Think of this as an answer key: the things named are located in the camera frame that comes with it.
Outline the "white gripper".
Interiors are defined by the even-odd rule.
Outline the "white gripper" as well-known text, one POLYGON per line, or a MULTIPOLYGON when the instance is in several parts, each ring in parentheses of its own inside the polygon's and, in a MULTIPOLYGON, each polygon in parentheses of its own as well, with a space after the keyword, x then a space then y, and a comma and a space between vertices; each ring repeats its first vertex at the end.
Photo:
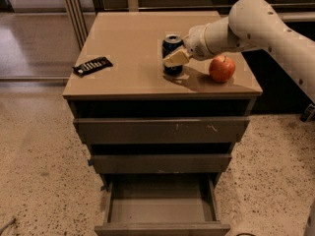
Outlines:
POLYGON ((214 57, 214 54, 209 50, 205 31, 206 25, 195 26, 189 29, 188 35, 184 38, 184 46, 180 46, 166 55, 162 59, 162 63, 166 67, 182 66, 194 58, 198 61, 208 60, 214 57))

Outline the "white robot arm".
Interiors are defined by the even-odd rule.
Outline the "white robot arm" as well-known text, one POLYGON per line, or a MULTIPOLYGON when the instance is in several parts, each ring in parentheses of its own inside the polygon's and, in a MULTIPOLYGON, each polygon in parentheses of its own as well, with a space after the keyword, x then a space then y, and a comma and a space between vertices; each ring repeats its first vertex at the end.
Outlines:
POLYGON ((288 27, 265 0, 238 0, 226 17, 192 27, 162 63, 173 67, 253 48, 271 55, 315 102, 315 41, 288 27))

